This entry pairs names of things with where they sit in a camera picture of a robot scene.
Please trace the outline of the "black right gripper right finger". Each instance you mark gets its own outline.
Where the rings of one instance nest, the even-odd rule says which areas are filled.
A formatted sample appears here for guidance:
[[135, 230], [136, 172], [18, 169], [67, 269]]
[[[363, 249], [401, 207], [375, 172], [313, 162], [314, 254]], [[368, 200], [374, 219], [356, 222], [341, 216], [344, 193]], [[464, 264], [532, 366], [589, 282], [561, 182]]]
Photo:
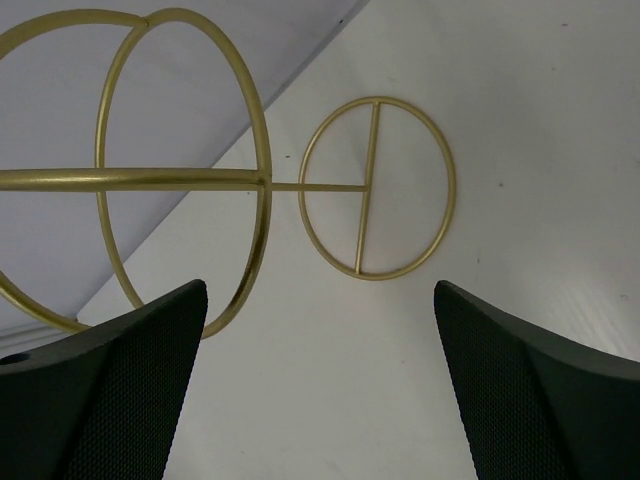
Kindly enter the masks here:
[[480, 479], [636, 479], [639, 364], [440, 281], [434, 312]]

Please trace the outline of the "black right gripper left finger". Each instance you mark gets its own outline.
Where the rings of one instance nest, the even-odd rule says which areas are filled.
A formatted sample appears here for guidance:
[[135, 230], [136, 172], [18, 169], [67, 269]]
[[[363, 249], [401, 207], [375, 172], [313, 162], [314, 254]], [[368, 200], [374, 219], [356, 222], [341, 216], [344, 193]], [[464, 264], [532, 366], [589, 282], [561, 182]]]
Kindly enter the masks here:
[[194, 280], [2, 358], [2, 478], [162, 478], [207, 308], [206, 285]]

